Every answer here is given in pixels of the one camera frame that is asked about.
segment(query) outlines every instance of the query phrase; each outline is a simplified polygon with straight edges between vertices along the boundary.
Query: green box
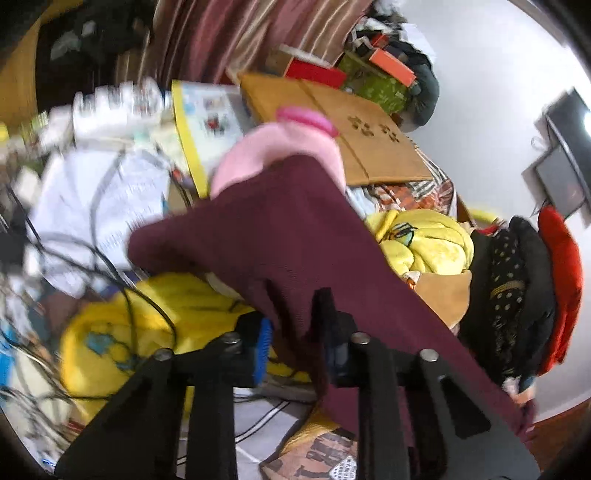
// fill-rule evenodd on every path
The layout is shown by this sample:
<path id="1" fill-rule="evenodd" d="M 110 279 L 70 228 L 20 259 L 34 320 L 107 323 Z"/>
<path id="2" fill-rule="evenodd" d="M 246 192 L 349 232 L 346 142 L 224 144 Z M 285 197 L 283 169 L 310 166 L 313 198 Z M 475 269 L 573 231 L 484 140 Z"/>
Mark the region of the green box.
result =
<path id="1" fill-rule="evenodd" d="M 388 115 L 404 110 L 408 89 L 383 70 L 349 51 L 345 52 L 337 67 L 347 74 L 342 90 L 377 103 Z"/>

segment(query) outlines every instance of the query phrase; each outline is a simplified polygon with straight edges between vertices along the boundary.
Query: black cable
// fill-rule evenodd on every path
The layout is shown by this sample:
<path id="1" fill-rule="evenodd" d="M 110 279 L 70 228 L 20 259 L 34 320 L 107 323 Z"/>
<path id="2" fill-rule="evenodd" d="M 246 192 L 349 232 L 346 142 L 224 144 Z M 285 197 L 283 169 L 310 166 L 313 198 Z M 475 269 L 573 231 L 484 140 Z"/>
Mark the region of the black cable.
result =
<path id="1" fill-rule="evenodd" d="M 28 240 L 28 238 L 26 239 L 26 241 L 29 242 L 32 245 L 35 245 L 35 243 L 33 243 L 30 240 Z M 53 257 L 59 258 L 60 260 L 62 260 L 66 264 L 69 264 L 69 265 L 71 265 L 73 267 L 76 267 L 78 270 L 80 270 L 80 271 L 82 271 L 84 273 L 88 273 L 88 274 L 91 274 L 91 275 L 98 275 L 100 277 L 103 277 L 103 278 L 111 281 L 117 287 L 119 287 L 119 289 L 121 291 L 124 291 L 125 289 L 127 289 L 130 292 L 132 292 L 135 295 L 137 295 L 138 297 L 140 297 L 141 299 L 143 299 L 144 301 L 146 301 L 154 310 L 156 310 L 158 312 L 158 314 L 164 319 L 164 321 L 166 322 L 166 324 L 170 328 L 170 330 L 172 332 L 172 335 L 173 335 L 173 342 L 172 342 L 172 347 L 171 348 L 172 348 L 172 350 L 175 350 L 176 349 L 176 347 L 177 347 L 177 328 L 176 328 L 175 324 L 172 322 L 172 320 L 170 319 L 170 317 L 168 316 L 168 314 L 154 300 L 152 300 L 150 297 L 148 297 L 145 293 L 141 292 L 140 290 L 138 290 L 137 288 L 135 288 L 133 286 L 130 286 L 127 282 L 125 282 L 121 278 L 121 276 L 119 275 L 119 273 L 117 272 L 116 267 L 113 265 L 113 263 L 109 260 L 109 258 L 104 253 L 102 253 L 100 250 L 93 248 L 92 246 L 88 245 L 84 241 L 82 241 L 80 239 L 77 239 L 75 237 L 72 237 L 71 239 L 64 239 L 64 240 L 54 239 L 54 240 L 48 240 L 48 241 L 73 243 L 73 244 L 76 244 L 76 245 L 86 246 L 91 251 L 93 251 L 93 253 L 95 253 L 96 255 L 98 255 L 98 257 L 103 262 L 105 262 L 105 264 L 107 265 L 107 267 L 109 268 L 109 270 L 111 271 L 111 273 L 113 275 L 115 275 L 115 278 L 111 277 L 109 274 L 107 274 L 107 273 L 105 273 L 105 272 L 103 272 L 101 270 L 93 270 L 91 268 L 85 267 L 84 265 L 80 265 L 76 261 L 73 261 L 71 258 L 65 257 L 64 255 L 61 255 L 58 252 L 54 252 L 54 251 L 46 248 L 43 244 L 41 245 L 42 251 L 44 253 L 46 253 L 47 255 L 51 255 Z"/>
<path id="2" fill-rule="evenodd" d="M 14 326 L 14 322 L 12 321 L 12 317 L 7 309 L 6 294 L 4 294 L 4 317 L 5 317 L 5 320 L 8 322 L 12 332 L 14 334 L 18 334 L 18 331 L 16 330 L 16 328 Z M 20 348 L 21 347 L 20 344 L 18 344 L 18 347 L 17 347 L 16 346 L 17 344 L 15 342 L 13 342 L 10 338 L 8 338 L 8 336 L 4 333 L 3 329 L 0 329 L 0 332 L 2 333 L 2 336 L 4 337 L 5 341 L 8 342 L 8 345 L 10 345 L 13 348 Z M 29 388 L 29 384 L 27 382 L 27 379 L 22 371 L 20 360 L 17 358 L 16 355 L 14 355 L 12 357 L 12 363 L 14 364 L 14 370 L 17 374 L 18 382 L 21 384 L 22 389 L 25 391 L 24 393 L 21 393 L 21 394 L 26 396 L 31 401 L 31 404 L 34 407 L 34 410 L 36 412 L 38 412 L 39 415 L 45 416 L 43 414 L 43 412 L 41 411 L 41 409 L 39 408 L 39 405 L 34 400 L 33 393 L 31 392 L 31 388 Z M 31 413 L 29 411 L 28 411 L 28 413 L 30 416 L 29 420 L 31 422 L 31 426 L 33 428 L 34 434 L 39 435 L 36 422 L 33 421 L 33 416 L 31 415 Z"/>
<path id="3" fill-rule="evenodd" d="M 105 192 L 109 188 L 109 185 L 111 185 L 111 182 L 113 181 L 113 178 L 115 177 L 115 174 L 119 170 L 124 159 L 125 159 L 125 150 L 121 150 L 119 152 L 119 154 L 113 160 L 112 165 L 109 167 L 109 169 L 107 170 L 107 172 L 105 173 L 103 178 L 100 180 L 100 183 L 99 183 L 98 187 L 96 188 L 95 194 L 93 195 L 92 200 L 90 201 L 90 241 L 92 244 L 92 248 L 94 249 L 94 252 L 93 252 L 94 253 L 94 256 L 93 256 L 93 269 L 94 270 L 97 269 L 96 258 L 100 256 L 97 253 L 98 252 L 98 241 L 97 241 L 97 237 L 96 237 L 96 212 L 99 208 L 101 200 L 103 199 L 103 197 L 105 195 Z M 131 333 L 130 350 L 131 350 L 131 358 L 132 358 L 132 370 L 135 370 L 135 366 L 136 366 L 135 364 L 139 358 L 139 354 L 138 354 L 138 332 L 137 332 L 137 326 L 135 324 L 134 310 L 131 305 L 131 300 L 129 299 L 128 293 L 125 291 L 124 288 L 120 289 L 120 291 L 123 294 L 123 296 L 125 297 L 127 310 L 128 310 L 128 314 L 129 314 L 129 327 L 130 327 L 130 333 Z"/>
<path id="4" fill-rule="evenodd" d="M 237 397 L 234 396 L 234 403 L 250 403 L 250 402 L 254 402 L 257 400 L 268 400 L 269 397 L 266 397 L 264 395 L 253 395 L 252 397 Z M 288 399 L 284 399 L 284 401 L 289 401 L 292 403 L 297 403 L 298 405 L 314 405 L 316 402 L 315 401 L 305 401 L 305 400 L 288 400 Z"/>
<path id="5" fill-rule="evenodd" d="M 66 265 L 74 267 L 78 271 L 80 271 L 81 273 L 86 273 L 89 275 L 89 281 L 86 282 L 86 284 L 85 284 L 85 290 L 89 287 L 89 284 L 92 280 L 91 275 L 96 275 L 96 276 L 107 279 L 110 283 L 116 285 L 117 288 L 119 289 L 119 291 L 121 291 L 122 295 L 125 298 L 126 306 L 128 309 L 129 324 L 130 324 L 130 329 L 131 329 L 131 343 L 132 343 L 130 350 L 134 356 L 134 360 L 136 361 L 139 358 L 139 356 L 137 355 L 137 352 L 138 352 L 137 326 L 135 323 L 133 305 L 132 305 L 131 299 L 129 297 L 130 292 L 134 293 L 135 295 L 137 295 L 138 297 L 143 299 L 152 308 L 154 308 L 158 312 L 158 314 L 164 319 L 164 321 L 166 322 L 166 324 L 168 325 L 168 327 L 170 328 L 171 333 L 172 333 L 172 337 L 173 337 L 172 338 L 172 349 L 173 350 L 175 350 L 177 347 L 178 335 L 177 335 L 176 326 L 171 321 L 168 314 L 154 300 L 152 300 L 146 294 L 144 294 L 143 292 L 141 292 L 137 288 L 135 288 L 135 286 L 133 284 L 126 282 L 122 278 L 122 276 L 120 275 L 117 268 L 109 260 L 109 258 L 105 254 L 103 254 L 97 246 L 96 212 L 99 208 L 100 201 L 102 200 L 106 190 L 108 189 L 112 179 L 114 178 L 115 173 L 119 169 L 121 162 L 123 161 L 124 158 L 125 158 L 125 152 L 123 151 L 123 152 L 119 153 L 119 155 L 116 157 L 115 161 L 113 162 L 113 165 L 109 168 L 107 173 L 104 175 L 104 177 L 101 180 L 101 183 L 100 183 L 100 185 L 99 185 L 99 187 L 98 187 L 98 189 L 91 201 L 91 205 L 90 205 L 90 230 L 91 231 L 90 231 L 90 233 L 91 233 L 91 240 L 92 240 L 93 245 L 88 244 L 87 242 L 85 242 L 81 239 L 75 238 L 73 236 L 66 235 L 66 234 L 60 234 L 60 233 L 43 235 L 44 238 L 42 239 L 41 236 L 39 235 L 39 233 L 37 232 L 36 228 L 34 227 L 32 221 L 27 213 L 26 208 L 20 202 L 18 196 L 16 195 L 16 193 L 12 189 L 11 185 L 7 184 L 7 185 L 5 185 L 5 187 L 7 189 L 8 194 L 11 196 L 12 200 L 14 201 L 16 207 L 24 215 L 26 224 L 31 229 L 31 233 L 34 236 L 35 241 L 31 241 L 28 238 L 26 233 L 24 235 L 20 234 L 20 233 L 17 234 L 17 232 L 14 232 L 14 231 L 9 231 L 8 233 L 11 235 L 16 235 L 17 237 L 20 238 L 20 240 L 22 240 L 23 244 L 30 244 L 37 250 L 37 252 L 39 253 L 39 256 L 40 256 L 40 268 L 41 268 L 41 275 L 43 277 L 46 276 L 46 272 L 47 272 L 45 255 L 52 255 L 56 258 L 61 259 Z M 184 194 L 183 200 L 187 204 L 187 201 L 189 199 L 186 196 L 186 192 L 184 190 L 182 190 L 181 195 L 182 194 Z M 58 242 L 58 243 L 61 242 L 61 243 L 67 243 L 67 244 L 70 243 L 70 244 L 78 245 L 78 246 L 85 247 L 85 248 L 89 249 L 93 254 L 93 263 L 92 263 L 93 268 L 87 268 L 85 265 L 81 265 L 78 262 L 73 261 L 72 259 L 70 259 L 68 257 L 65 257 L 64 255 L 59 254 L 58 252 L 54 252 L 51 249 L 48 249 L 43 244 L 43 240 L 45 240 L 46 242 Z M 105 263 L 110 274 L 106 273 L 98 268 L 97 258 L 100 258 Z M 31 357 L 33 359 L 35 359 L 36 361 L 41 361 L 41 362 L 43 362 L 43 365 L 45 365 L 45 362 L 41 358 L 38 359 L 37 355 L 33 351 L 31 351 L 26 345 L 24 345 L 22 342 L 20 342 L 18 344 L 18 346 L 16 346 L 17 344 L 15 342 L 12 342 L 10 339 L 8 339 L 8 337 L 4 334 L 3 331 L 2 331 L 2 335 L 9 342 L 9 344 L 11 346 L 13 346 L 13 348 L 22 349 L 24 352 L 26 352 L 26 355 L 31 355 Z M 54 381 L 53 378 L 49 378 L 50 375 L 48 374 L 48 372 L 43 371 L 43 373 L 45 374 L 44 376 L 48 378 L 50 385 L 53 387 L 53 389 L 56 393 L 49 394 L 49 395 L 43 395 L 39 399 L 37 399 L 32 396 L 32 393 L 31 393 L 30 388 L 28 387 L 26 378 L 24 377 L 24 374 L 23 374 L 22 370 L 20 369 L 20 366 L 17 365 L 17 362 L 15 362 L 15 368 L 17 369 L 17 375 L 20 378 L 20 382 L 23 386 L 23 389 L 25 389 L 26 395 L 29 396 L 29 398 L 31 400 L 31 404 L 33 405 L 35 411 L 41 416 L 41 418 L 50 427 L 52 427 L 52 429 L 56 432 L 56 434 L 59 435 L 62 439 L 65 439 L 63 437 L 63 434 L 53 425 L 53 422 L 48 420 L 48 418 L 45 416 L 45 414 L 40 410 L 39 404 L 42 401 L 45 401 L 45 400 L 63 400 L 63 401 L 68 401 L 68 402 L 72 402 L 73 400 L 81 400 L 81 401 L 105 401 L 105 400 L 107 400 L 108 401 L 113 396 L 113 394 L 102 395 L 102 396 L 70 395 L 67 393 L 65 388 L 63 388 L 61 385 L 59 385 L 57 383 L 57 382 L 61 382 L 60 379 L 58 379 L 57 381 Z"/>
<path id="6" fill-rule="evenodd" d="M 179 182 L 177 182 L 177 179 L 174 178 L 172 173 L 170 174 L 170 181 L 173 183 L 173 185 L 175 186 L 175 188 L 179 192 L 181 198 L 183 199 L 183 203 L 184 203 L 185 207 L 186 208 L 193 207 L 193 205 L 191 204 L 191 200 L 189 199 L 189 196 L 187 195 L 187 192 L 185 191 L 183 186 Z"/>
<path id="7" fill-rule="evenodd" d="M 10 387 L 7 387 L 5 385 L 0 386 L 0 392 L 4 392 L 5 394 L 8 394 L 10 396 L 12 396 L 14 399 L 19 399 L 22 400 L 22 398 L 25 398 L 27 401 L 29 401 L 31 403 L 30 406 L 26 406 L 26 408 L 23 408 L 23 410 L 27 410 L 27 413 L 30 415 L 31 414 L 31 409 L 35 411 L 35 413 L 37 415 L 39 415 L 39 417 L 43 420 L 43 422 L 45 422 L 46 427 L 48 427 L 50 430 L 53 431 L 53 433 L 55 435 L 57 435 L 62 441 L 66 442 L 67 444 L 70 443 L 70 440 L 68 438 L 66 438 L 66 436 L 64 435 L 64 433 L 62 431 L 60 431 L 59 426 L 55 425 L 48 417 L 47 415 L 45 415 L 41 409 L 39 408 L 39 405 L 37 404 L 37 401 L 35 399 L 35 397 L 30 397 L 29 395 L 24 394 L 23 392 L 21 392 L 20 390 L 16 390 Z M 41 436 L 37 426 L 39 424 L 38 420 L 33 420 L 31 418 L 31 424 L 33 426 L 34 429 L 34 433 L 37 436 Z"/>

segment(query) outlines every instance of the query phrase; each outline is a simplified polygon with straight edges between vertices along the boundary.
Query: tangled wires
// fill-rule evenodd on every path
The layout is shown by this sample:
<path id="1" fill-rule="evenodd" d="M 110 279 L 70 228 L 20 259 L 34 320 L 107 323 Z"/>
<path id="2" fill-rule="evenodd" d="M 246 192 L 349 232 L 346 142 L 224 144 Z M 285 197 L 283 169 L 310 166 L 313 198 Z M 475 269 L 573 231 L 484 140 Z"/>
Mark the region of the tangled wires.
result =
<path id="1" fill-rule="evenodd" d="M 138 355 L 138 334 L 134 316 L 134 306 L 131 301 L 132 295 L 136 295 L 143 299 L 143 301 L 148 303 L 162 317 L 163 321 L 170 329 L 172 338 L 171 348 L 173 349 L 177 346 L 177 330 L 166 312 L 150 297 L 135 288 L 125 277 L 125 274 L 119 271 L 113 262 L 110 261 L 110 259 L 101 252 L 97 246 L 96 212 L 110 182 L 119 171 L 125 157 L 126 153 L 124 151 L 118 154 L 96 189 L 89 211 L 91 228 L 90 242 L 63 233 L 42 233 L 40 235 L 29 218 L 26 208 L 20 202 L 10 184 L 2 186 L 4 189 L 3 193 L 5 193 L 12 202 L 13 211 L 24 218 L 30 236 L 23 233 L 22 230 L 19 231 L 13 228 L 2 217 L 0 217 L 2 220 L 0 230 L 3 230 L 3 235 L 6 235 L 23 248 L 31 246 L 37 251 L 42 277 L 45 277 L 47 273 L 47 259 L 58 259 L 60 264 L 65 267 L 67 271 L 73 271 L 80 275 L 81 278 L 85 279 L 85 290 L 90 287 L 93 280 L 101 278 L 108 284 L 115 286 L 117 290 L 121 292 L 125 299 L 131 333 L 129 336 L 129 345 L 126 345 L 126 348 L 128 348 L 130 352 L 130 358 L 132 359 L 129 367 L 131 371 L 134 371 L 137 367 L 140 356 Z M 48 247 L 50 244 L 71 245 L 72 248 L 85 249 L 91 253 L 91 262 L 87 264 L 77 262 L 67 254 L 64 254 L 63 249 L 57 251 L 58 249 Z M 16 380 L 18 380 L 18 382 L 13 382 L 11 387 L 7 385 L 0 387 L 0 399 L 4 400 L 2 402 L 2 409 L 5 410 L 5 407 L 8 407 L 11 404 L 18 406 L 20 410 L 24 412 L 25 417 L 28 420 L 29 430 L 27 432 L 27 437 L 30 442 L 27 446 L 29 447 L 29 450 L 31 451 L 32 443 L 35 445 L 41 445 L 40 447 L 35 447 L 37 450 L 35 453 L 37 454 L 37 459 L 39 461 L 44 461 L 45 458 L 56 459 L 56 455 L 59 455 L 72 439 L 70 432 L 64 427 L 64 421 L 62 418 L 64 413 L 63 408 L 60 408 L 60 406 L 62 406 L 63 403 L 73 404 L 74 400 L 109 400 L 115 392 L 103 396 L 73 396 L 66 391 L 63 387 L 57 368 L 55 368 L 51 361 L 44 358 L 44 356 L 36 350 L 34 342 L 31 341 L 28 335 L 22 332 L 22 327 L 17 325 L 12 308 L 7 302 L 7 298 L 11 298 L 13 301 L 20 301 L 25 305 L 25 308 L 34 307 L 36 302 L 33 299 L 28 298 L 27 295 L 18 293 L 12 288 L 8 281 L 8 269 L 6 265 L 3 265 L 3 274 L 0 293 L 4 298 L 5 320 L 0 328 L 0 342 L 6 350 L 12 349 L 14 351 L 12 361 L 14 364 L 13 368 Z M 79 310 L 80 305 L 81 303 L 79 302 L 76 304 L 74 312 Z M 52 340 L 58 338 L 61 333 L 63 333 L 63 330 L 70 319 L 71 318 L 68 318 L 58 329 L 51 329 L 49 339 L 45 340 L 44 343 L 48 345 Z M 38 389 L 35 389 L 34 385 L 30 385 L 31 374 L 30 372 L 25 372 L 24 368 L 29 365 L 24 365 L 24 362 L 28 362 L 32 368 L 36 370 L 36 375 L 41 376 L 44 381 L 43 383 L 48 385 L 48 389 L 45 389 L 41 393 L 38 391 L 35 392 L 35 390 Z M 47 403 L 50 403 L 53 406 L 53 412 L 51 414 L 48 414 L 47 409 L 45 408 L 48 406 Z"/>

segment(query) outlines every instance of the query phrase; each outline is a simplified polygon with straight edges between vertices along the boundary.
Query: yellow blanket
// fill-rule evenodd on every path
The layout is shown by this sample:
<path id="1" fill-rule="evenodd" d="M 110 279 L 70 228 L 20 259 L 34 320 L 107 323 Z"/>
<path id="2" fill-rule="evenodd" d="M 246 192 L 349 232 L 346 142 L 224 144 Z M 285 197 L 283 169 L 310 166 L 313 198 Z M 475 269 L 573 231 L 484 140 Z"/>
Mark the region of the yellow blanket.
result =
<path id="1" fill-rule="evenodd" d="M 238 317 L 252 307 L 215 292 L 207 282 L 190 274 L 164 274 L 140 282 L 137 289 L 154 300 L 170 317 L 177 334 L 176 353 L 201 349 L 225 332 L 234 330 Z M 137 326 L 138 355 L 147 358 L 157 349 L 169 348 L 172 333 L 163 318 L 147 302 L 133 293 Z M 66 390 L 79 397 L 103 397 L 117 392 L 133 374 L 129 364 L 131 328 L 126 301 L 121 293 L 108 303 L 92 303 L 72 319 L 61 337 L 61 380 Z M 267 363 L 267 372 L 290 376 L 284 364 Z M 295 379 L 307 381 L 298 372 Z M 190 406 L 192 393 L 187 395 Z M 105 400 L 79 400 L 77 406 L 86 421 Z"/>
<path id="2" fill-rule="evenodd" d="M 400 276 L 408 271 L 462 273 L 472 263 L 474 245 L 452 218 L 432 210 L 374 213 L 365 221 L 388 263 Z"/>

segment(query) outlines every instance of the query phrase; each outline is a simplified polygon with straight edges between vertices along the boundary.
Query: patterned fabric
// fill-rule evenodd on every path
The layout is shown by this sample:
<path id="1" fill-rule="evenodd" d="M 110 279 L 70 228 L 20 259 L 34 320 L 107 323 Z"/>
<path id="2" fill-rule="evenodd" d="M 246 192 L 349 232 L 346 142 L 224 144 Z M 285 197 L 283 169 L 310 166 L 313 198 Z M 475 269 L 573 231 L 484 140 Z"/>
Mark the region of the patterned fabric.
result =
<path id="1" fill-rule="evenodd" d="M 343 430 L 323 433 L 279 458 L 261 465 L 269 480 L 352 480 L 357 470 L 357 442 Z"/>
<path id="2" fill-rule="evenodd" d="M 423 208 L 454 216 L 456 191 L 452 181 L 420 148 L 415 148 L 431 172 L 432 180 L 409 181 L 400 185 L 371 185 L 363 187 L 363 190 L 377 200 L 377 212 Z"/>
<path id="3" fill-rule="evenodd" d="M 491 378 L 502 383 L 514 373 L 513 349 L 517 340 L 527 274 L 525 262 L 519 253 L 518 237 L 514 232 L 499 230 L 492 239 L 492 248 L 488 317 L 492 320 L 495 338 L 494 356 L 497 368 L 494 376 L 500 377 Z"/>
<path id="4" fill-rule="evenodd" d="M 281 449 L 281 453 L 287 453 L 294 448 L 299 447 L 309 441 L 324 435 L 325 433 L 333 432 L 338 429 L 339 425 L 333 422 L 322 410 L 320 405 L 316 405 L 306 420 L 306 423 L 295 432 Z"/>

